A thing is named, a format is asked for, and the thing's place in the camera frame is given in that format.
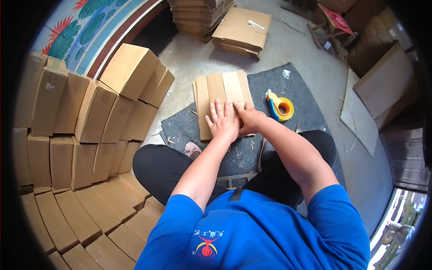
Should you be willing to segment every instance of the forearm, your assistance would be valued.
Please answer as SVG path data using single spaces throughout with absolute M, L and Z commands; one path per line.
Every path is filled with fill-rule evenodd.
M 330 166 L 305 138 L 272 118 L 263 120 L 258 129 L 273 145 L 289 175 L 299 184 L 306 203 L 322 188 L 338 184 Z
M 186 195 L 204 211 L 213 192 L 220 163 L 230 144 L 222 137 L 213 139 L 184 172 L 171 195 Z

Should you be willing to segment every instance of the embroidered logo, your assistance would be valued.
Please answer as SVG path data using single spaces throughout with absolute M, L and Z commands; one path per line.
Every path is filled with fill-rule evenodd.
M 199 230 L 194 231 L 194 235 L 197 235 L 199 238 L 201 238 L 204 242 L 200 243 L 195 251 L 192 251 L 192 255 L 198 254 L 201 258 L 204 260 L 208 260 L 213 258 L 217 255 L 217 249 L 212 244 L 213 241 L 217 240 L 219 237 L 223 236 L 223 232 L 219 231 L 206 231 L 206 232 L 200 232 Z M 201 235 L 207 235 L 213 239 L 205 239 L 204 237 L 201 237 Z

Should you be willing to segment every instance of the black strap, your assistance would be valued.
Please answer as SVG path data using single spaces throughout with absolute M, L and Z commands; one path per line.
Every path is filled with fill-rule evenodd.
M 229 199 L 230 202 L 235 200 L 240 200 L 241 193 L 243 192 L 243 188 L 238 187 L 234 190 L 234 192 L 231 195 L 231 199 Z

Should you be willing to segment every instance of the hand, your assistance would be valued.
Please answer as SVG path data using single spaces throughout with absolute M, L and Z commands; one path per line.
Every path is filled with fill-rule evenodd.
M 262 121 L 265 121 L 267 119 L 265 113 L 263 113 L 262 111 L 257 111 L 255 110 L 255 108 L 252 108 L 249 102 L 245 102 L 245 108 L 243 108 L 240 103 L 236 101 L 233 102 L 233 105 L 237 109 L 239 116 L 245 124 L 245 126 L 239 130 L 240 135 L 247 135 L 259 132 L 260 124 L 262 123 Z
M 226 138 L 230 144 L 233 143 L 238 137 L 240 117 L 237 116 L 234 120 L 231 118 L 229 102 L 225 101 L 225 115 L 218 99 L 215 103 L 210 103 L 210 113 L 212 119 L 206 115 L 206 121 L 213 138 Z

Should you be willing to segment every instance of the left hand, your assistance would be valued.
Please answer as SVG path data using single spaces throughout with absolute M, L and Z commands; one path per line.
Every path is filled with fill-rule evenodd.
M 231 118 L 228 101 L 225 101 L 224 114 L 219 99 L 216 99 L 215 103 L 210 103 L 210 113 L 211 119 L 206 115 L 206 121 L 213 138 L 226 138 L 229 143 L 233 143 L 238 137 L 240 116 L 237 116 L 234 120 Z

